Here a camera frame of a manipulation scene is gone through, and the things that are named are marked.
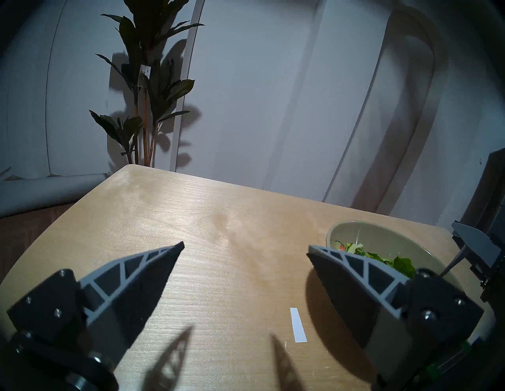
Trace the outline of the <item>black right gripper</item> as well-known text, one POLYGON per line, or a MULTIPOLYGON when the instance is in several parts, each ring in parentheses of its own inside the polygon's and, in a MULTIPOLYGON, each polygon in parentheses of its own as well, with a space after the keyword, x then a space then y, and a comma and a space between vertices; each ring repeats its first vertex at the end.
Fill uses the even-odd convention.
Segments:
POLYGON ((460 222, 453 222, 452 228, 464 245, 479 258, 472 265, 472 272, 483 289, 481 301, 504 304, 504 252, 487 234, 476 228, 460 222))

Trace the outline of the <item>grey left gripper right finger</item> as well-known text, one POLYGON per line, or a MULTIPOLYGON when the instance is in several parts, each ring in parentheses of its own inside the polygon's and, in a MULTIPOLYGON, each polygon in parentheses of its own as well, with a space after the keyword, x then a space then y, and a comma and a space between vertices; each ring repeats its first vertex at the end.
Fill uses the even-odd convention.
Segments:
POLYGON ((443 384, 471 351, 484 310, 429 268, 413 277, 373 258, 318 245, 307 256, 375 384, 443 384))

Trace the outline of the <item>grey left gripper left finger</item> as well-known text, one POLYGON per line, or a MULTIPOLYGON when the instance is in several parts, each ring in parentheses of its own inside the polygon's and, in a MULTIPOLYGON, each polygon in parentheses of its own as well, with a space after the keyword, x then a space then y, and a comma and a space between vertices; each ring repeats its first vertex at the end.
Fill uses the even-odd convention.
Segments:
POLYGON ((98 352, 117 364, 156 308, 184 242, 106 263, 77 280, 57 270, 7 315, 18 332, 57 349, 98 352))

